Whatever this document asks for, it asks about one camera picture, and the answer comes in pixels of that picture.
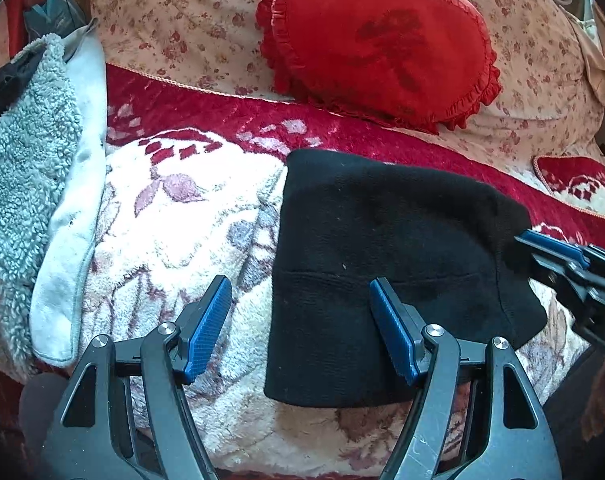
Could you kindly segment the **black pants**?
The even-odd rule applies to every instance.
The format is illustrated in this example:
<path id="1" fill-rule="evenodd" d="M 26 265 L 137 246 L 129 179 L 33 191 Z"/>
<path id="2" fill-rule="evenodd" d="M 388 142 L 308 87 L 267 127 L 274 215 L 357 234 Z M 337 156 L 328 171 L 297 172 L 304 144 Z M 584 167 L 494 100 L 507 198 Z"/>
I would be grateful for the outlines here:
<path id="1" fill-rule="evenodd" d="M 527 210 L 446 171 L 298 150 L 286 160 L 264 392 L 304 408 L 411 399 L 370 309 L 386 278 L 453 336 L 522 347 L 547 322 L 515 240 Z"/>

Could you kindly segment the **teal bag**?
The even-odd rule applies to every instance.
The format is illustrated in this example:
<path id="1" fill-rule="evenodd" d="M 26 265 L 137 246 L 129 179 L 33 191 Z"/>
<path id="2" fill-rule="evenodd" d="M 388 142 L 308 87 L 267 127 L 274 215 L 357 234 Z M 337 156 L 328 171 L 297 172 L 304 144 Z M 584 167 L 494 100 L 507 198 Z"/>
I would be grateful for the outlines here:
<path id="1" fill-rule="evenodd" d="M 24 23 L 31 42 L 47 34 L 65 38 L 88 20 L 76 0 L 44 0 L 24 12 Z"/>

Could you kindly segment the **grey fleece garment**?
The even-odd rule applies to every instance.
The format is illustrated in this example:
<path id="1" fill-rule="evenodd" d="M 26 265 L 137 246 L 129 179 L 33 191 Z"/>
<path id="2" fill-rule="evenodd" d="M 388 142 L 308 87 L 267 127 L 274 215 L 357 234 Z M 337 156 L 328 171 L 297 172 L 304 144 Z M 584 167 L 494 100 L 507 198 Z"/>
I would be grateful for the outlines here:
<path id="1" fill-rule="evenodd" d="M 0 116 L 0 371 L 25 382 L 78 354 L 84 285 L 106 178 L 106 64 L 94 24 L 45 35 Z"/>

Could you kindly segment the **red heart-shaped pillow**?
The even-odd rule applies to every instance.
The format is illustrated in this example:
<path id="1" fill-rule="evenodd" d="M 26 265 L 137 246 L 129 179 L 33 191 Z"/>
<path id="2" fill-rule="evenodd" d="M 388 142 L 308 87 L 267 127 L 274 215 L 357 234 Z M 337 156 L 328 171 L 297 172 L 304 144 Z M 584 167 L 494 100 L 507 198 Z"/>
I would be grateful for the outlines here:
<path id="1" fill-rule="evenodd" d="M 467 0 L 258 0 L 273 89 L 387 127 L 463 128 L 502 90 Z"/>

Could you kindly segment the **red and white plush blanket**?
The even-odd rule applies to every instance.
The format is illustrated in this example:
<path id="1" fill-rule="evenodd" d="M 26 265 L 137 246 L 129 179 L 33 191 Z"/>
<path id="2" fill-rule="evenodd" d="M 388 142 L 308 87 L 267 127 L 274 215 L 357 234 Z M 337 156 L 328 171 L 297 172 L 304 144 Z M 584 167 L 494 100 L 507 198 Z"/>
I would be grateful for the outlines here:
<path id="1" fill-rule="evenodd" d="M 81 333 L 143 336 L 229 276 L 233 302 L 207 372 L 186 390 L 214 464 L 259 477 L 374 477 L 407 404 L 293 408 L 263 394 L 271 266 L 286 156 L 297 148 L 464 174 L 515 198 L 537 230 L 605 247 L 595 148 L 510 165 L 459 138 L 385 129 L 316 108 L 198 91 L 109 66 L 109 155 L 81 287 Z"/>

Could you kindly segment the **black garment on fleece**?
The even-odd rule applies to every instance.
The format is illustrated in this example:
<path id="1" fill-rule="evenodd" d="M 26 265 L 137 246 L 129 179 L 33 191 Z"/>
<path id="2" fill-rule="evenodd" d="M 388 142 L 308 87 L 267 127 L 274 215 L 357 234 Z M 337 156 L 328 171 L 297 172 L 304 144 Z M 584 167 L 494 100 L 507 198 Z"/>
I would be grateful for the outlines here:
<path id="1" fill-rule="evenodd" d="M 43 51 L 28 51 L 17 61 L 0 67 L 0 116 L 22 95 L 38 68 L 42 55 Z"/>

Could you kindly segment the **floral beige bedsheet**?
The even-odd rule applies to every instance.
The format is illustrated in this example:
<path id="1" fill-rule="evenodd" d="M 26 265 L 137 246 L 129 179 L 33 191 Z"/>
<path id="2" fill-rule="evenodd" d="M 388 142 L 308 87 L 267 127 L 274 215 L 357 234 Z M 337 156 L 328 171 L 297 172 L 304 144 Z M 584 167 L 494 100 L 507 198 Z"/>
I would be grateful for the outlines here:
<path id="1" fill-rule="evenodd" d="M 396 127 L 489 164 L 599 157 L 605 109 L 552 0 L 91 0 L 112 64 Z"/>

